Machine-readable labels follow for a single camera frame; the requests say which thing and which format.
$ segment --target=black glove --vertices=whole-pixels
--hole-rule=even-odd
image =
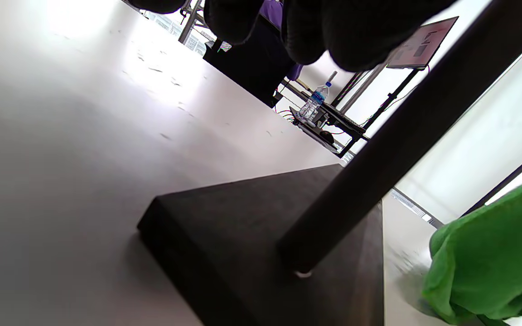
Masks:
[[[290,57],[312,64],[325,50],[340,68],[363,72],[386,60],[429,18],[455,0],[284,0],[281,37]],[[174,12],[183,0],[133,0]],[[205,21],[230,44],[249,37],[263,0],[207,0]]]

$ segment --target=table surface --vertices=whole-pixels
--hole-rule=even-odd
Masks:
[[[0,0],[0,325],[200,325],[151,199],[339,162],[120,0]],[[434,230],[383,202],[386,325],[443,325],[400,294]]]

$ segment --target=black base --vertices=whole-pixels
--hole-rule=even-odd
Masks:
[[[331,165],[159,196],[138,229],[207,326],[382,326],[380,205],[308,279],[284,270],[277,256],[277,240],[340,170]]]

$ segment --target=black chair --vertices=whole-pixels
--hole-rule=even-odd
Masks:
[[[280,39],[279,29],[259,15],[245,43],[226,52],[219,50],[221,43],[217,39],[203,58],[257,99],[274,107],[277,99],[273,93],[295,65]]]

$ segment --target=purple shirt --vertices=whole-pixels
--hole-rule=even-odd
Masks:
[[[263,2],[263,6],[261,6],[261,10],[259,13],[263,15],[263,17],[267,18],[273,25],[275,25],[278,29],[281,29],[281,19],[283,17],[283,4],[281,2],[277,2],[275,0],[265,0]],[[295,64],[287,73],[287,78],[294,81],[299,78],[299,74],[301,73],[301,68],[303,68],[300,64]]]

